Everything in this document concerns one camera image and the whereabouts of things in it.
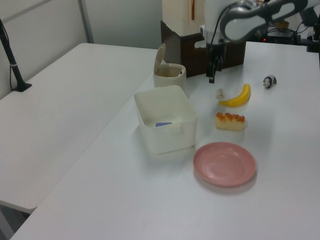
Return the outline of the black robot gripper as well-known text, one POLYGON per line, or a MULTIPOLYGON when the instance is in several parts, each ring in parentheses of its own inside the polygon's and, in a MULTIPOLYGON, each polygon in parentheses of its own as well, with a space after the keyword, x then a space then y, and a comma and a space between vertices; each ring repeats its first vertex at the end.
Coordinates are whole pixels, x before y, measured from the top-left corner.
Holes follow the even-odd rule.
POLYGON ((221 72, 226 53, 226 42, 206 43, 206 77, 209 83, 215 83, 216 71, 221 72))

